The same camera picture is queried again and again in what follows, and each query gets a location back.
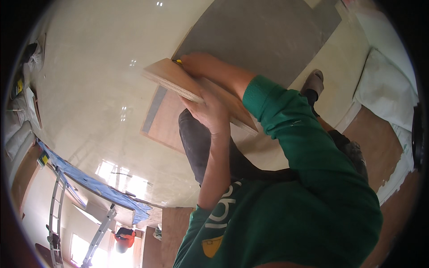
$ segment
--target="yellow emblem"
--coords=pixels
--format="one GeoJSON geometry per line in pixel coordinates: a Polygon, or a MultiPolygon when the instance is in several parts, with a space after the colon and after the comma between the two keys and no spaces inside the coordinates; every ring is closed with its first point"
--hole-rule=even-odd
{"type": "Polygon", "coordinates": [[[213,256],[216,254],[217,250],[221,246],[223,238],[224,236],[219,236],[212,239],[203,240],[201,242],[201,245],[202,245],[202,250],[204,251],[204,254],[209,258],[213,258],[213,256]]]}

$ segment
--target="blue tarp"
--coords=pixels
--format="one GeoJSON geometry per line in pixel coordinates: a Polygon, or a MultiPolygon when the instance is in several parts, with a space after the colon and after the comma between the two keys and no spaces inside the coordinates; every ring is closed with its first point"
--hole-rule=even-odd
{"type": "Polygon", "coordinates": [[[146,212],[148,210],[151,210],[152,208],[148,205],[134,201],[126,194],[120,193],[115,189],[112,189],[109,185],[101,183],[96,179],[86,175],[83,171],[72,166],[64,159],[59,157],[56,153],[50,150],[43,142],[39,141],[39,146],[48,153],[52,164],[54,166],[57,166],[63,173],[67,173],[67,175],[69,175],[73,180],[84,185],[86,188],[91,189],[96,193],[99,193],[99,196],[110,199],[113,202],[126,208],[135,210],[133,224],[137,224],[140,221],[149,218],[149,215],[146,212]]]}

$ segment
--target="person in orange shirt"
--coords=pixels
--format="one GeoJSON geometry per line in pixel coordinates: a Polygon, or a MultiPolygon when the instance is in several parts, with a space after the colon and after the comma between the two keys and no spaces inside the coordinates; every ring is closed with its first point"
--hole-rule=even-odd
{"type": "Polygon", "coordinates": [[[135,231],[121,227],[116,233],[112,231],[112,234],[117,241],[116,251],[119,253],[125,253],[127,249],[133,246],[134,237],[136,236],[135,231]]]}

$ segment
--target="yellow label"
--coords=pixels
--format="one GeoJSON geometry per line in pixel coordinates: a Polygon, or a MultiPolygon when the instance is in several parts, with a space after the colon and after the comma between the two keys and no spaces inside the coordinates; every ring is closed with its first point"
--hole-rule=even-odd
{"type": "Polygon", "coordinates": [[[19,94],[23,88],[22,79],[19,79],[17,84],[18,84],[18,94],[19,94]]]}
{"type": "Polygon", "coordinates": [[[204,255],[206,255],[209,258],[213,258],[213,256],[218,251],[219,247],[221,246],[222,239],[224,236],[215,237],[212,239],[206,239],[201,242],[202,250],[204,251],[204,255]]]}
{"type": "Polygon", "coordinates": [[[44,155],[42,157],[43,163],[46,165],[46,163],[48,162],[48,158],[46,157],[46,155],[44,155]]]}

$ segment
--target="orange shirt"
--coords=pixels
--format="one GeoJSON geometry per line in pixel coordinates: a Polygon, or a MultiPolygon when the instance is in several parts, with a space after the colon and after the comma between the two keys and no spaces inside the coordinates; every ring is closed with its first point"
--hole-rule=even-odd
{"type": "Polygon", "coordinates": [[[123,235],[122,237],[116,237],[116,234],[113,234],[113,236],[118,243],[127,244],[128,248],[130,248],[134,244],[134,237],[136,236],[136,232],[133,231],[132,235],[123,235]]]}

